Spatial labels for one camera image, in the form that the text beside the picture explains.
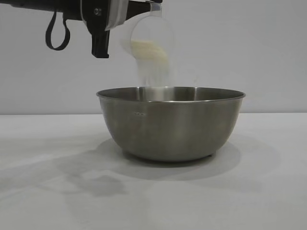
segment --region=white tabletop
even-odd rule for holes
[[[307,114],[241,114],[211,159],[123,155],[102,115],[0,116],[1,230],[306,230]]]

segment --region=white powder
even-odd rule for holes
[[[138,65],[143,86],[159,87],[170,84],[168,54],[153,41],[131,41],[131,51]]]

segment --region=metal mixing bowl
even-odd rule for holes
[[[194,87],[104,90],[106,125],[125,151],[154,161],[191,161],[214,154],[236,124],[245,94]]]

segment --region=gray wall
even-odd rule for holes
[[[243,112],[307,112],[306,0],[165,0],[164,9],[176,34],[175,85],[244,91]],[[68,22],[65,51],[49,50],[51,15],[0,6],[1,114],[99,113],[97,91],[138,84],[120,27],[111,58],[97,60],[81,22]]]

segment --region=measuring cup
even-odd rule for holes
[[[174,49],[174,33],[169,23],[162,18],[160,3],[150,2],[151,11],[135,16],[125,22],[125,36],[121,40],[122,47],[137,62],[142,86],[170,85],[169,63],[158,59],[139,58],[133,50],[133,44],[148,43],[148,48],[160,51],[169,61]]]

